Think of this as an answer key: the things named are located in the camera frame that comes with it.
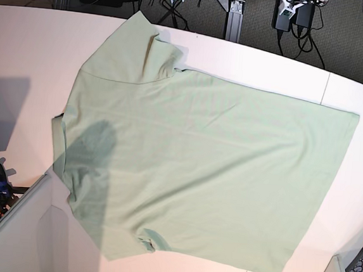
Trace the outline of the light green T-shirt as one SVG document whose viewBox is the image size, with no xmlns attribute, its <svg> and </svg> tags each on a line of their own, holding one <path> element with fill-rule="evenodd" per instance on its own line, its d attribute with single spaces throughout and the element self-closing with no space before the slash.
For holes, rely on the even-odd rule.
<svg viewBox="0 0 363 272">
<path fill-rule="evenodd" d="M 142 13 L 81 66 L 53 171 L 109 260 L 169 251 L 282 272 L 359 116 L 192 70 Z"/>
</svg>

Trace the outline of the grey partition panel left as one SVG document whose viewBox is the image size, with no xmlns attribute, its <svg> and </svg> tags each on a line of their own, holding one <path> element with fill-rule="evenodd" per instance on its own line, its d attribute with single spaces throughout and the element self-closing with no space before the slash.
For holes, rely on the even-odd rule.
<svg viewBox="0 0 363 272">
<path fill-rule="evenodd" d="M 68 272 L 68 216 L 52 196 L 46 174 L 0 219 L 0 272 Z"/>
</svg>

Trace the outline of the black power brick pair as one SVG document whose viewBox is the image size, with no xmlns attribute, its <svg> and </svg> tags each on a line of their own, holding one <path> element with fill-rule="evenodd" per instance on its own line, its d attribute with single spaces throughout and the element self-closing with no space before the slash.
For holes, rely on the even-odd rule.
<svg viewBox="0 0 363 272">
<path fill-rule="evenodd" d="M 281 32 L 289 32 L 293 24 L 306 29 L 310 28 L 314 18 L 315 0 L 308 0 L 309 3 L 298 8 L 291 19 L 287 16 L 279 15 L 278 9 L 280 1 L 276 0 L 275 2 L 274 16 L 272 17 L 273 29 L 280 30 Z"/>
</svg>

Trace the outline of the aluminium frame post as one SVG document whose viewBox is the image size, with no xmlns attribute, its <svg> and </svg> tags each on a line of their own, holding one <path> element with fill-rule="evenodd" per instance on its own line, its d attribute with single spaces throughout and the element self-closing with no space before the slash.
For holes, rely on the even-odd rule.
<svg viewBox="0 0 363 272">
<path fill-rule="evenodd" d="M 239 43 L 245 3 L 247 0 L 217 0 L 226 14 L 224 39 Z"/>
</svg>

